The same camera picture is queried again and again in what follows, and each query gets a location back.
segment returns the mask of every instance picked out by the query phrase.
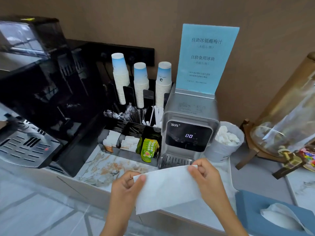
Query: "black control panel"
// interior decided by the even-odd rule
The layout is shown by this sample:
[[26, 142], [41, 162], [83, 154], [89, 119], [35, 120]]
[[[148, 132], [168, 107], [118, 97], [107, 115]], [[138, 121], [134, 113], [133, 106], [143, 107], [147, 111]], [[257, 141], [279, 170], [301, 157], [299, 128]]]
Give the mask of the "black control panel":
[[169, 121], [166, 127], [165, 142], [169, 146], [203, 152], [211, 135], [212, 129], [209, 127]]

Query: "wooden stand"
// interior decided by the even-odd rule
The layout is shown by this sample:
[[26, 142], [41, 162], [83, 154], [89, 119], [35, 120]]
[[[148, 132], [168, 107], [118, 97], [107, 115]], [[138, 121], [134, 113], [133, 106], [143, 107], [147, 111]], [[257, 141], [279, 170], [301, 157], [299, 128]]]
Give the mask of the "wooden stand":
[[242, 161], [240, 161], [235, 166], [236, 169], [238, 169], [238, 170], [242, 169], [247, 163], [249, 163], [249, 161], [251, 159], [253, 159], [255, 156], [257, 156], [259, 158], [263, 158], [266, 160], [271, 160], [271, 161], [280, 162], [280, 163], [285, 164], [285, 166], [283, 168], [281, 168], [277, 172], [273, 173], [273, 176], [276, 179], [280, 179], [281, 177], [287, 175], [288, 173], [294, 171], [295, 169], [297, 169], [297, 168], [299, 168], [305, 164], [304, 158], [301, 157], [300, 155], [297, 155], [298, 157], [300, 157], [302, 159], [301, 163], [295, 167], [288, 168], [288, 167], [286, 167], [286, 165], [288, 163], [290, 163], [291, 159], [288, 160], [284, 156], [280, 156], [280, 157], [273, 156], [272, 154], [267, 153], [265, 150], [259, 148], [254, 143], [254, 141], [252, 140], [252, 138], [250, 136], [250, 131], [253, 128], [253, 126], [254, 126], [254, 123], [250, 122], [248, 119], [245, 119], [244, 122], [240, 126], [240, 129], [244, 132], [246, 143], [250, 149], [250, 152]]

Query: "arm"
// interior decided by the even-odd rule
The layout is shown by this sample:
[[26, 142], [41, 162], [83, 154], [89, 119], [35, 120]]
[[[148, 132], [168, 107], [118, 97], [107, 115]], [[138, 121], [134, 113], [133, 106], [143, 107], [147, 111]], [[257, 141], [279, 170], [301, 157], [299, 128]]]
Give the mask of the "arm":
[[196, 160], [193, 165], [198, 165], [198, 169], [191, 166], [188, 171], [197, 182], [203, 200], [218, 217], [226, 234], [248, 236], [232, 209], [219, 171], [205, 158]]
[[112, 184], [111, 199], [105, 226], [100, 236], [123, 236], [132, 210], [135, 208], [137, 196], [144, 186], [146, 176], [142, 175], [134, 182], [139, 172], [127, 171]]

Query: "person's right hand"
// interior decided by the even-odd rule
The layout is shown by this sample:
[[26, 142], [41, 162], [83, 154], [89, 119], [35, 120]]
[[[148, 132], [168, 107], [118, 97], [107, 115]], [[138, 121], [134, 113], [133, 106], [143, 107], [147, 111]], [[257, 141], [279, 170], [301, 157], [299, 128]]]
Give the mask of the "person's right hand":
[[230, 206], [219, 171], [206, 158], [196, 160], [193, 165], [198, 168], [189, 166], [188, 171], [197, 182], [202, 199], [214, 213]]

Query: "stack of paper cups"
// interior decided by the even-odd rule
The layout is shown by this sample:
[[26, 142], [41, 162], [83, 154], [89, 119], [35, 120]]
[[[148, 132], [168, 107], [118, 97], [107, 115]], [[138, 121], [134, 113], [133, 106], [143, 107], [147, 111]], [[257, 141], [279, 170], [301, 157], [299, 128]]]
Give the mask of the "stack of paper cups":
[[126, 104], [123, 86], [130, 84], [129, 72], [123, 53], [112, 54], [113, 74], [120, 104]]
[[155, 83], [155, 105], [164, 106], [164, 94], [171, 92], [172, 88], [172, 64], [160, 62], [158, 64], [158, 75]]
[[147, 66], [143, 62], [138, 62], [134, 64], [134, 85], [136, 91], [137, 107], [143, 108], [143, 90], [149, 89], [149, 79], [147, 73]]

